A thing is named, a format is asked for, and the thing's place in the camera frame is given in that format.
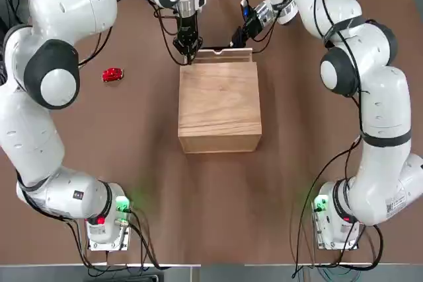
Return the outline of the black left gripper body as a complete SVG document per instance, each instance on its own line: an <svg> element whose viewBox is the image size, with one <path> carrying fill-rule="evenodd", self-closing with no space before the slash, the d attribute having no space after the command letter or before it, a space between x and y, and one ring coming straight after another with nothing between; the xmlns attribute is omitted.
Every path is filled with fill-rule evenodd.
<svg viewBox="0 0 423 282"><path fill-rule="evenodd" d="M198 30L198 15L176 17L177 33L174 43L179 45L198 45L201 41Z"/></svg>

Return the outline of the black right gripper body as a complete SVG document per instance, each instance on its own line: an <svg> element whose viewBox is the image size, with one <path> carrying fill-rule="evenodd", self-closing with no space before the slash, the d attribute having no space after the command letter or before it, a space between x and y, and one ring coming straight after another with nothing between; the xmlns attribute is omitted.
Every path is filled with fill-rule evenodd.
<svg viewBox="0 0 423 282"><path fill-rule="evenodd" d="M266 6L243 7L241 13L244 25L241 27L242 38L255 38L268 26L268 9Z"/></svg>

